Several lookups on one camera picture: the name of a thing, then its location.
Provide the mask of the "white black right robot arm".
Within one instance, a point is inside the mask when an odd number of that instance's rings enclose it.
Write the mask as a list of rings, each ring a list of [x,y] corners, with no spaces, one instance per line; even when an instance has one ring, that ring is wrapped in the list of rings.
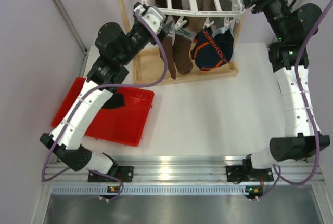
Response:
[[[285,160],[316,156],[330,145],[313,116],[308,86],[309,58],[306,42],[318,31],[321,8],[306,3],[293,9],[288,0],[242,0],[253,14],[264,13],[277,40],[268,47],[268,58],[276,77],[284,106],[285,135],[273,137],[267,148],[243,160],[243,175],[256,180],[262,169]]]

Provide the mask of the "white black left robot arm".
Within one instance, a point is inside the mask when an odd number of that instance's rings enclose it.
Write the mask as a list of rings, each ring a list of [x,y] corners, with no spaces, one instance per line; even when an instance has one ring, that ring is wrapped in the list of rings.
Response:
[[[40,142],[69,169],[96,172],[106,181],[118,174],[118,164],[105,153],[96,153],[82,145],[82,138],[104,105],[119,100],[117,90],[124,87],[129,74],[126,65],[148,43],[161,45],[173,29],[173,21],[141,17],[128,33],[115,22],[104,24],[95,45],[99,57],[84,80],[83,87],[68,113],[51,133],[43,133]]]

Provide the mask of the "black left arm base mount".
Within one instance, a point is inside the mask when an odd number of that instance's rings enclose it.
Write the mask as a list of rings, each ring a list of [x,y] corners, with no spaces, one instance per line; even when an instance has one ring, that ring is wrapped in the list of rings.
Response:
[[[110,173],[102,174],[96,171],[90,171],[88,175],[88,182],[132,182],[134,176],[133,166],[118,166],[115,170]]]

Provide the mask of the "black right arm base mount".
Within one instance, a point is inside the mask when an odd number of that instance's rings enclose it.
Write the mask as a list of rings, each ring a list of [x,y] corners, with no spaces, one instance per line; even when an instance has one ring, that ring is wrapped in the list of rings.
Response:
[[[227,181],[235,184],[242,182],[273,182],[274,176],[269,169],[245,169],[241,165],[226,166]]]

